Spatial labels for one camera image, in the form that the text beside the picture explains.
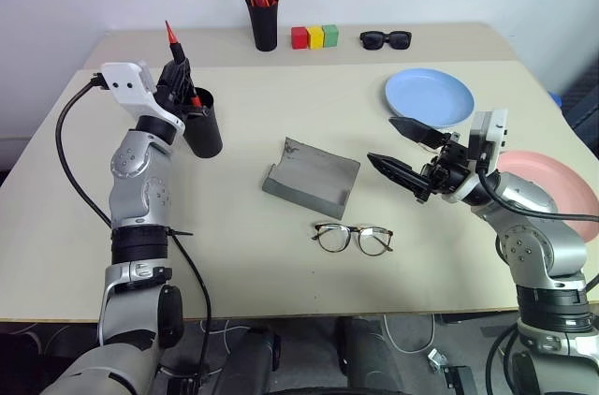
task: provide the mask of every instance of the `beige table surface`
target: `beige table surface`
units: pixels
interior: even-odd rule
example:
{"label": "beige table surface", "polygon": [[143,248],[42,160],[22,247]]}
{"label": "beige table surface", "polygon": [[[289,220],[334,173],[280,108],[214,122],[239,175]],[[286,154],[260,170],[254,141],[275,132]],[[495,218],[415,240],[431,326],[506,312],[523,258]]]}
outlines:
{"label": "beige table surface", "polygon": [[[431,26],[433,32],[444,28]],[[456,28],[469,30],[468,25]],[[206,281],[215,316],[466,312],[516,306],[516,290],[509,269],[495,255],[490,227],[464,204],[449,205],[439,197],[417,204],[411,193],[380,175],[366,158],[367,152],[389,154],[414,168],[431,159],[387,122],[390,111],[383,88],[395,72],[432,67],[462,80],[475,95],[478,110],[509,108],[506,150],[553,156],[597,189],[596,159],[547,93],[509,48],[497,42],[495,33],[476,24],[471,28],[478,32],[477,47],[486,50],[482,59],[449,60],[425,40],[427,28],[420,27],[421,46],[415,42],[412,54],[424,57],[428,44],[429,55],[437,59],[402,62],[402,52],[385,51],[376,64],[369,61],[373,52],[350,42],[348,54],[356,60],[362,56],[366,64],[339,64],[341,46],[333,52],[293,51],[304,54],[304,61],[281,64],[275,63],[277,54],[281,61],[294,59],[283,41],[277,51],[264,54],[253,51],[251,38],[246,38],[239,55],[253,56],[255,63],[238,63],[238,54],[228,63],[215,51],[218,66],[203,62],[203,67],[194,67],[194,82],[215,96],[225,147],[205,160],[195,158],[182,139],[176,141],[171,224],[196,232],[183,238],[183,244]],[[226,42],[240,31],[188,31],[180,36],[182,41],[190,38],[183,45],[193,62],[195,55],[211,53],[198,51],[197,43],[213,42],[215,37]],[[89,68],[74,75],[0,188],[0,319],[97,320],[104,269],[110,263],[110,232],[69,186],[56,156],[53,131],[62,106],[97,68],[94,60],[110,58],[107,43],[113,44],[114,60],[133,58],[123,56],[115,37],[125,44],[131,41],[134,48],[136,41],[145,44],[141,37],[164,40],[159,32],[105,38],[90,57]],[[495,59],[493,43],[500,44]],[[310,64],[318,53],[327,52],[334,55],[328,61],[314,58],[327,66]],[[154,55],[136,58],[156,66],[157,77],[156,60],[168,56]],[[385,62],[393,57],[397,63]],[[465,134],[469,124],[470,120],[456,130]],[[132,125],[133,119],[111,94],[96,89],[66,119],[68,162],[105,212],[112,183],[110,157]],[[310,240],[312,224],[326,216],[260,190],[270,165],[281,156],[285,137],[361,163],[343,222],[393,230],[394,252],[369,257],[352,243],[343,253],[328,254]],[[596,239],[589,244],[587,275],[599,271],[598,246]],[[185,316],[202,317],[204,303],[191,271],[176,247],[169,247],[169,255]],[[597,302],[597,291],[590,298]]]}

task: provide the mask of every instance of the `pen holder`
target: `pen holder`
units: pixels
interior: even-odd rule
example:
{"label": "pen holder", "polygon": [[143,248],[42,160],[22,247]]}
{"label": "pen holder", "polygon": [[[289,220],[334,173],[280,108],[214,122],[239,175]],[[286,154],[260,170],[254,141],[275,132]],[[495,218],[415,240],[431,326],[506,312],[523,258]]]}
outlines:
{"label": "pen holder", "polygon": [[202,107],[189,107],[186,111],[183,137],[192,152],[200,158],[212,158],[223,150],[223,141],[218,131],[214,114],[214,97],[210,91],[196,88]]}
{"label": "pen holder", "polygon": [[254,42],[259,51],[273,51],[277,48],[277,10],[278,2],[270,7],[252,7],[250,0],[245,0],[250,12]]}

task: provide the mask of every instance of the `red block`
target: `red block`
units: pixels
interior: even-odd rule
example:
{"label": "red block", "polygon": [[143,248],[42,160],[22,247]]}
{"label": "red block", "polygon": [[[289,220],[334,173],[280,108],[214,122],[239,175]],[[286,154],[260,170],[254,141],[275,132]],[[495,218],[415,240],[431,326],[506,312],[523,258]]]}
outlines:
{"label": "red block", "polygon": [[305,27],[291,27],[291,47],[293,49],[308,47],[308,30]]}

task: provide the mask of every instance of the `black cable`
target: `black cable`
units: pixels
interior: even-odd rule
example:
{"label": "black cable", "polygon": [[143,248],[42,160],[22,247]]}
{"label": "black cable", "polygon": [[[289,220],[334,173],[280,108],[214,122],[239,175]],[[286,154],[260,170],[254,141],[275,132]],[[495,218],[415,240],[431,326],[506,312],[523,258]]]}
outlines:
{"label": "black cable", "polygon": [[505,259],[504,254],[502,253],[502,243],[499,240],[499,235],[495,236],[495,251],[497,252],[497,256],[505,263],[507,264],[507,259]]}
{"label": "black cable", "polygon": [[68,166],[68,163],[66,162],[65,149],[63,148],[63,124],[65,123],[66,115],[71,110],[71,108],[73,108],[73,105],[75,105],[75,103],[77,103],[77,101],[80,98],[82,98],[90,89],[92,89],[95,86],[103,86],[103,83],[102,83],[103,80],[104,80],[103,77],[96,76],[93,79],[91,79],[85,86],[83,86],[78,93],[73,95],[73,98],[71,98],[68,101],[68,103],[65,105],[65,107],[61,111],[60,115],[58,116],[58,121],[56,122],[56,130],[54,132],[54,137],[56,139],[56,151],[58,152],[58,159],[60,160],[60,164],[63,167],[63,170],[65,171],[66,177],[68,178],[69,182],[71,183],[73,188],[77,191],[77,193],[80,195],[80,197],[83,198],[83,201],[85,203],[87,203],[88,206],[90,208],[92,208],[92,210],[94,210],[94,212],[97,215],[100,216],[100,218],[108,226],[108,228],[111,228],[109,217],[107,215],[105,215],[104,212],[98,208],[98,206],[94,203],[94,201],[91,198],[89,198],[89,196],[87,194],[85,194],[85,191],[83,190],[83,188],[79,185],[79,183],[77,183],[77,180],[75,180],[75,177],[73,176],[73,172],[71,172],[71,169]]}
{"label": "black cable", "polygon": [[506,329],[504,332],[502,332],[497,339],[495,339],[495,342],[493,342],[493,345],[490,346],[490,350],[489,350],[489,354],[487,355],[487,363],[485,364],[485,387],[487,388],[487,395],[493,395],[493,387],[490,381],[490,375],[491,375],[491,368],[493,365],[493,358],[495,356],[495,353],[497,353],[497,348],[499,348],[499,345],[501,344],[501,342],[504,341],[504,339],[512,332],[515,331],[518,327],[518,324],[515,323],[514,325],[512,325],[511,327],[509,327],[508,329]]}
{"label": "black cable", "polygon": [[485,189],[485,192],[489,194],[489,197],[493,199],[498,205],[502,208],[507,209],[508,211],[515,212],[520,215],[527,215],[530,217],[538,217],[539,219],[550,219],[550,220],[575,220],[579,222],[599,222],[598,215],[590,215],[590,214],[562,214],[555,212],[540,212],[534,210],[525,210],[523,208],[518,208],[514,206],[501,197],[497,195],[497,193],[490,187],[489,182],[487,181],[487,176],[485,175],[485,170],[482,168],[478,168],[476,170],[476,175],[480,180],[480,185]]}
{"label": "black cable", "polygon": [[201,287],[202,292],[204,294],[204,300],[206,301],[206,323],[204,324],[206,332],[204,333],[204,338],[202,340],[202,349],[199,354],[199,363],[197,364],[197,378],[201,379],[202,369],[204,368],[204,361],[206,360],[206,353],[208,351],[208,340],[210,339],[210,329],[212,324],[212,305],[210,302],[210,295],[208,294],[208,288],[204,284],[204,280],[202,280],[199,271],[197,271],[196,264],[194,264],[194,261],[183,248],[183,245],[179,241],[179,238],[177,238],[177,236],[174,234],[171,234],[171,237],[177,245],[177,248],[179,248],[179,251],[181,252],[183,257],[187,261],[187,264],[189,264],[189,267],[191,268],[192,272],[196,276],[197,282],[199,283],[199,286]]}
{"label": "black cable", "polygon": [[514,347],[514,343],[516,342],[517,338],[518,338],[518,332],[517,331],[512,332],[512,335],[509,336],[509,340],[507,341],[507,345],[505,346],[505,351],[504,351],[504,377],[505,377],[505,382],[509,386],[512,393],[516,393],[516,387],[514,386],[514,383],[512,382],[512,378],[509,375],[509,357],[512,354],[512,348]]}
{"label": "black cable", "polygon": [[595,277],[590,280],[587,285],[585,286],[585,290],[587,292],[589,292],[591,289],[593,289],[596,285],[599,285],[599,273],[597,273],[595,275]]}

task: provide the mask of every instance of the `floor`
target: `floor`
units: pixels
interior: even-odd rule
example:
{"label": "floor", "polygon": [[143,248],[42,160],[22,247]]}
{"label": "floor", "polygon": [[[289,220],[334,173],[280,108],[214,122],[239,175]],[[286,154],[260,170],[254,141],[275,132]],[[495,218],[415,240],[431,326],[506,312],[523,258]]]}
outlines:
{"label": "floor", "polygon": [[[433,346],[445,354],[450,365],[467,365],[472,368],[479,394],[485,393],[484,366],[489,348],[495,337],[516,321],[516,314],[495,315],[459,324],[437,322]],[[425,344],[431,332],[429,315],[390,315],[389,330],[397,345],[403,349],[419,348]],[[216,322],[213,329],[222,330],[225,322]],[[282,336],[281,366],[272,374],[272,391],[304,387],[344,387],[346,379],[337,364],[333,342],[335,317],[301,317],[268,319],[264,321],[230,322],[235,325],[267,325]],[[229,347],[243,335],[243,329],[227,333]],[[188,323],[180,343],[168,350],[162,363],[170,368],[188,370],[185,364],[197,362],[202,334],[198,323]],[[211,371],[222,366],[226,358],[223,333],[211,336],[208,363]],[[454,394],[446,387],[443,376],[434,373],[427,361],[427,353],[404,355],[394,351],[394,357],[402,376],[404,391],[410,394]],[[217,375],[213,376],[201,393],[210,394]],[[159,374],[155,380],[153,395],[165,394],[168,379]],[[499,359],[493,367],[493,388],[497,395],[507,395],[503,369]]]}

